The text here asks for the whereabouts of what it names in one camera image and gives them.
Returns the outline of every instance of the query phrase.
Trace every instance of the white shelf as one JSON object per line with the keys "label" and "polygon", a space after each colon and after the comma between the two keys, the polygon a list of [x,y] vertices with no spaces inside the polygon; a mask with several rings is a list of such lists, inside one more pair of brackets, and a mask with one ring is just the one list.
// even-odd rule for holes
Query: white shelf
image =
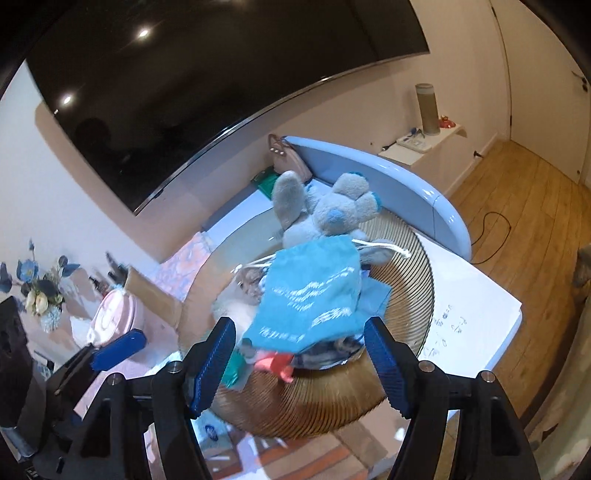
{"label": "white shelf", "polygon": [[407,170],[412,170],[414,164],[416,164],[423,157],[432,153],[439,145],[445,142],[445,140],[451,138],[454,135],[460,135],[461,137],[467,138],[466,129],[462,125],[456,124],[456,126],[453,128],[442,128],[438,135],[425,135],[425,139],[421,140],[431,147],[431,150],[425,153],[415,152],[410,148],[394,144],[386,151],[378,153],[378,155],[393,161],[394,163],[397,163]]}

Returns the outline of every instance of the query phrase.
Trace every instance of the metal screw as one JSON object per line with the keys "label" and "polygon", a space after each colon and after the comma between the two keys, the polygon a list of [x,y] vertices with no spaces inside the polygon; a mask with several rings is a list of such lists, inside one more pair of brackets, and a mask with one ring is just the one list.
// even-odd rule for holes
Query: metal screw
{"label": "metal screw", "polygon": [[120,383],[125,377],[123,375],[121,375],[119,372],[116,372],[114,374],[110,374],[107,377],[107,383],[111,386],[116,385],[118,383]]}
{"label": "metal screw", "polygon": [[488,370],[484,370],[483,372],[481,372],[480,376],[486,383],[493,383],[496,380],[495,374]]}
{"label": "metal screw", "polygon": [[177,374],[179,373],[181,370],[183,369],[183,363],[179,362],[178,360],[175,362],[169,362],[166,365],[166,370],[168,370],[169,373],[172,374]]}
{"label": "metal screw", "polygon": [[435,365],[433,364],[433,362],[430,362],[429,360],[421,360],[418,363],[418,367],[425,373],[430,374],[432,371],[435,370]]}

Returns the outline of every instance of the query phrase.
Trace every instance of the blue gripper pad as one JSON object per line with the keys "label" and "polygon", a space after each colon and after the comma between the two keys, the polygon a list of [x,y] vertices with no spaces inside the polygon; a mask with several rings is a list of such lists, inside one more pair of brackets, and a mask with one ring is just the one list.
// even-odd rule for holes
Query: blue gripper pad
{"label": "blue gripper pad", "polygon": [[212,405],[235,344],[236,326],[222,317],[207,339],[193,345],[183,360],[187,369],[183,394],[194,418]]}
{"label": "blue gripper pad", "polygon": [[365,323],[365,348],[390,406],[405,419],[412,418],[415,411],[415,382],[418,360],[405,343],[392,338],[382,319],[373,317]]}
{"label": "blue gripper pad", "polygon": [[115,365],[143,349],[146,343],[144,333],[141,330],[132,329],[100,348],[94,354],[90,367],[96,372],[111,370]]}

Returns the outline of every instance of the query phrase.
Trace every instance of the vase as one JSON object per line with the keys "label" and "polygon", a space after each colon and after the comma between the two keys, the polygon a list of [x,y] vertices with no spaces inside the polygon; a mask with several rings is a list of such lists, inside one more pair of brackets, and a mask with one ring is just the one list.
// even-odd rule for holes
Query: vase
{"label": "vase", "polygon": [[39,317],[41,330],[45,333],[51,333],[60,326],[61,308],[56,305],[50,305],[45,313]]}

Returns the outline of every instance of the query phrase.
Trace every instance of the white door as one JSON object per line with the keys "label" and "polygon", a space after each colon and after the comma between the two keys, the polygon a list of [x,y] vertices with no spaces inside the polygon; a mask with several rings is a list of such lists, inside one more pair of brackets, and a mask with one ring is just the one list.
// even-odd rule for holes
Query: white door
{"label": "white door", "polygon": [[507,51],[511,139],[579,182],[589,138],[587,80],[558,37],[519,0],[491,0]]}

